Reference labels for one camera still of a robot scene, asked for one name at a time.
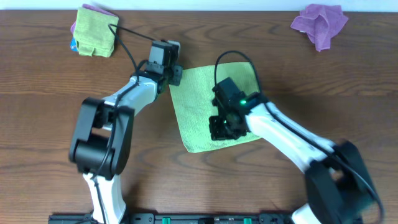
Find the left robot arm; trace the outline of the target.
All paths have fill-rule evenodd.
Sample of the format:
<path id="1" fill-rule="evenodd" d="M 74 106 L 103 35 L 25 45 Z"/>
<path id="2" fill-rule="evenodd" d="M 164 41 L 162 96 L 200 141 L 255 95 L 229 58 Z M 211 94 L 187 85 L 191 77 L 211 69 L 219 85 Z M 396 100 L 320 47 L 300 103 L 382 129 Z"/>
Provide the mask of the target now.
<path id="1" fill-rule="evenodd" d="M 69 160 L 77 166 L 90 189 L 92 223 L 121 223 L 127 206 L 121 173 L 129 158 L 135 116 L 153 103 L 167 85 L 179 85 L 183 68 L 161 67 L 143 61 L 126 85 L 102 99 L 81 104 L 70 143 Z"/>

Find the green microfiber cloth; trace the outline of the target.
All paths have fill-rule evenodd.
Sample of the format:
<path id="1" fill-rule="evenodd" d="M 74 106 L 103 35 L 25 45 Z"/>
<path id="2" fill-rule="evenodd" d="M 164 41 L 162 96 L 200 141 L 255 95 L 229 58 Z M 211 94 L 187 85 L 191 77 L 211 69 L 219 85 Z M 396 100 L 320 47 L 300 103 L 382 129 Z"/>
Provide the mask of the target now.
<path id="1" fill-rule="evenodd" d="M 252 66 L 248 62 L 222 63 L 218 66 L 208 65 L 184 70 L 180 85 L 171 85 L 170 94 L 183 145 L 191 153 L 214 151 L 259 139 L 251 133 L 237 140 L 211 139 L 209 117 L 218 114 L 217 108 L 211 104 L 214 98 L 212 88 L 215 85 L 215 70 L 218 82 L 230 77 L 247 95 L 259 90 Z"/>

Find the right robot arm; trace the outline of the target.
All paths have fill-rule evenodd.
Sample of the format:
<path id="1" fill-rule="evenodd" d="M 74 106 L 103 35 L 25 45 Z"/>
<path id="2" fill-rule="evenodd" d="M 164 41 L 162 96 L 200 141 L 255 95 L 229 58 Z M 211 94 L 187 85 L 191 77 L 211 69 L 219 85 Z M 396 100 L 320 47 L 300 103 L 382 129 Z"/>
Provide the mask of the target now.
<path id="1" fill-rule="evenodd" d="M 307 202 L 286 223 L 362 223 L 372 205 L 385 209 L 358 148 L 337 144 L 292 121 L 264 95 L 240 90 L 216 90 L 212 103 L 218 115 L 210 117 L 213 140 L 238 139 L 252 133 L 265 139 L 304 174 Z"/>

